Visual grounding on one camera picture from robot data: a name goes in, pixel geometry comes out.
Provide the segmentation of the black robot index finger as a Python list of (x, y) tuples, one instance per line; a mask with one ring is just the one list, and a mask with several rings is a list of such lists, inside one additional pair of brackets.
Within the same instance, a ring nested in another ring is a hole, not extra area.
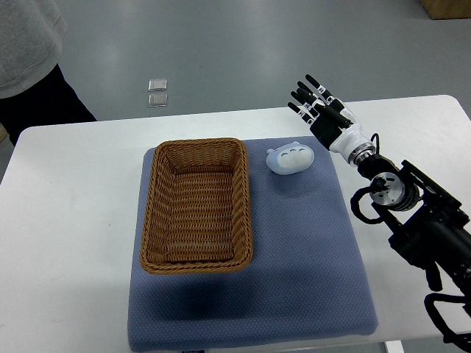
[(327, 103), (332, 103), (334, 101), (335, 97), (331, 94), (331, 92), (325, 86), (321, 85), (310, 74), (306, 74), (305, 78)]

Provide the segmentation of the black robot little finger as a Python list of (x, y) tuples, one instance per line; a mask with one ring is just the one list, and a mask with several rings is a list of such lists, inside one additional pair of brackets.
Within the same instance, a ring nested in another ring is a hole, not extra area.
[(304, 110), (299, 108), (297, 105), (295, 105), (292, 102), (288, 103), (288, 107), (293, 110), (301, 119), (307, 124), (307, 125), (312, 125), (314, 123), (314, 118), (309, 114), (306, 113)]

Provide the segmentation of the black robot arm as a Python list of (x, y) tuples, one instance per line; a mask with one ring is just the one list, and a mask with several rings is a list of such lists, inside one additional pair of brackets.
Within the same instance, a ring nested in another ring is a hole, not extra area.
[(470, 218), (461, 202), (409, 161), (397, 168), (380, 154), (377, 133), (365, 138), (350, 109), (311, 75), (305, 78), (291, 92), (295, 101), (288, 107), (328, 151), (369, 180), (350, 200), (353, 215), (392, 231), (391, 248), (425, 272), (432, 291), (424, 298), (425, 309), (443, 341), (469, 352), (470, 334), (454, 332), (436, 308), (444, 302), (470, 312), (470, 234), (464, 228)]

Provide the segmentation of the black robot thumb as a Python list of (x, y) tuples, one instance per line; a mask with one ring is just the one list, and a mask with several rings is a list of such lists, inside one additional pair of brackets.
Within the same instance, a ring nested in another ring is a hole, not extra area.
[(350, 119), (344, 117), (332, 107), (325, 106), (325, 114), (340, 129), (346, 129), (350, 126)]

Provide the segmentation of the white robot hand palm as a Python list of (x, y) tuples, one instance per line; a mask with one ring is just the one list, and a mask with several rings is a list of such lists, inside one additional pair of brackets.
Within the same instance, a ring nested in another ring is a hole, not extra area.
[(339, 153), (346, 162), (359, 162), (372, 154), (372, 142), (361, 133), (361, 125), (354, 114), (343, 104), (334, 99), (332, 103), (325, 103), (350, 119), (350, 126), (346, 129), (338, 128), (325, 114), (325, 109), (317, 107), (319, 116), (312, 116), (314, 123), (310, 131), (317, 140), (329, 151)]

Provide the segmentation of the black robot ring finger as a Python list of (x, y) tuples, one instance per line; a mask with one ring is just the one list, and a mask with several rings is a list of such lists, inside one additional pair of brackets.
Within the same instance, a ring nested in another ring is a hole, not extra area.
[(316, 95), (309, 93), (306, 90), (292, 91), (291, 96), (301, 104), (306, 110), (304, 111), (295, 103), (290, 103), (290, 109), (293, 110), (299, 116), (310, 114), (311, 116), (319, 116), (319, 112), (316, 110), (315, 105), (319, 103), (319, 99)]

